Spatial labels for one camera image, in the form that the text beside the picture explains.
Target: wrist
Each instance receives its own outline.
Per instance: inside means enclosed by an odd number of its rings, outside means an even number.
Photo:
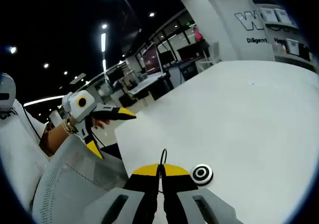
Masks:
[[[76,125],[76,119],[75,119],[73,116],[70,117],[70,124],[71,124],[73,127],[75,127],[75,125]]]

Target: bracelet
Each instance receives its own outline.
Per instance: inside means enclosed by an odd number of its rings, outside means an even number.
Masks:
[[[74,134],[74,133],[77,133],[77,131],[78,131],[73,125],[71,125],[69,119],[63,120],[62,127],[63,127],[64,131],[67,132],[68,134]]]

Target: circular marker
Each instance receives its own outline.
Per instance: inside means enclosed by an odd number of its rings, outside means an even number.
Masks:
[[[190,175],[196,185],[205,186],[211,182],[214,173],[208,165],[198,164],[192,169]]]
[[[85,98],[81,98],[81,99],[79,100],[79,106],[80,106],[80,107],[85,107],[85,105],[86,105],[86,99],[85,99]]]

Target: white box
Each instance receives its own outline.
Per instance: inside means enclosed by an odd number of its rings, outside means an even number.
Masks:
[[[275,8],[275,14],[279,21],[287,24],[292,24],[287,12],[283,9]]]
[[[260,8],[260,12],[263,15],[265,21],[278,21],[275,11],[272,8],[262,7]]]
[[[299,56],[299,42],[288,38],[286,38],[286,41],[288,52],[290,54]]]

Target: glass wall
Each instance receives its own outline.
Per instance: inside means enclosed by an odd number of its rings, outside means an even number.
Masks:
[[[176,61],[180,61],[181,57],[178,53],[178,49],[196,43],[194,33],[195,25],[193,18],[186,11],[155,34],[151,38],[151,41],[155,42],[159,53],[172,51],[174,57],[177,59]],[[144,66],[144,64],[141,54],[144,50],[145,48],[143,47],[136,56],[142,66]]]

